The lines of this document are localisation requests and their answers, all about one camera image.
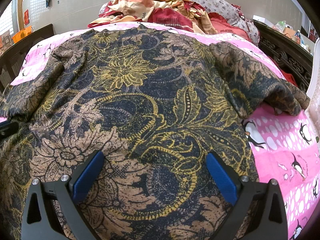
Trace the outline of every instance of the window blind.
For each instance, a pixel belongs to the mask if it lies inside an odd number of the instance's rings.
[[[10,35],[13,34],[12,26],[12,1],[4,10],[4,13],[0,17],[0,35],[10,30]]]

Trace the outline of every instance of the pink bedsheet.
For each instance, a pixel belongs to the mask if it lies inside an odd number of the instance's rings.
[[[204,35],[153,23],[137,22],[103,25],[94,29],[125,30],[139,24],[194,37],[207,45],[221,41],[230,42],[284,79],[280,70],[259,48],[231,33]],[[11,85],[36,78],[44,69],[53,48],[88,30],[67,32],[39,42],[27,54],[18,77]],[[243,120],[243,127],[255,157],[260,181],[268,182],[275,178],[279,182],[287,213],[289,239],[295,239],[319,200],[320,160],[311,123],[304,111],[294,117],[263,103],[249,119]]]

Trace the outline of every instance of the crumpled quilt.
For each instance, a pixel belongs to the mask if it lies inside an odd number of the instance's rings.
[[[203,34],[217,34],[205,9],[190,0],[113,0],[99,18],[88,28],[100,25],[143,21],[158,22],[158,19],[177,20],[186,31]]]
[[[292,115],[309,102],[228,42],[207,46],[144,26],[71,38],[40,75],[8,85],[0,99],[0,116],[20,126],[0,141],[3,227],[20,239],[31,180],[71,174],[100,149],[105,165],[79,207],[102,239],[208,239],[230,205],[205,156],[214,150],[257,180],[240,118],[263,100]]]

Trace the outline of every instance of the metal screw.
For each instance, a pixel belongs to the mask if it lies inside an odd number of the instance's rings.
[[[271,179],[271,184],[272,185],[278,185],[278,181],[276,179]]]
[[[37,185],[39,183],[39,179],[34,179],[33,181],[32,181],[32,185]]]
[[[61,181],[67,181],[69,179],[69,175],[64,174],[64,175],[61,176],[60,179],[61,179]]]
[[[249,181],[249,177],[246,175],[241,176],[241,181],[243,182],[248,182]]]

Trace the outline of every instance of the red decoration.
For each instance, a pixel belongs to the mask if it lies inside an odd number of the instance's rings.
[[[29,24],[29,9],[24,12],[24,25]]]

